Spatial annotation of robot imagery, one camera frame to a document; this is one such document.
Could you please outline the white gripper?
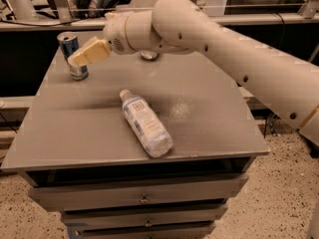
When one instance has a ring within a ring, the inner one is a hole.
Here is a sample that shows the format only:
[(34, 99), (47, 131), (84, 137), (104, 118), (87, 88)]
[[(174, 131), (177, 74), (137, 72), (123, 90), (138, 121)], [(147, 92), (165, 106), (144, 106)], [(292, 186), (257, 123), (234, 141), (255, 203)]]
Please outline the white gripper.
[(126, 23), (131, 12), (105, 14), (104, 39), (90, 39), (82, 48), (68, 58), (72, 67), (82, 67), (107, 59), (112, 50), (119, 55), (132, 54), (126, 34)]

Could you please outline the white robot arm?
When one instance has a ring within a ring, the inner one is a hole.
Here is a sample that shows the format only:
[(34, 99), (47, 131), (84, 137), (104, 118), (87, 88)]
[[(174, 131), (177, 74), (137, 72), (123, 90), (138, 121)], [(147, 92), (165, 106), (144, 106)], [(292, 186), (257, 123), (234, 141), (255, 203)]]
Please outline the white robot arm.
[(103, 34), (71, 55), (70, 65), (92, 64), (113, 52), (196, 51), (319, 144), (319, 68), (213, 22), (190, 0), (159, 0), (152, 10), (113, 13)]

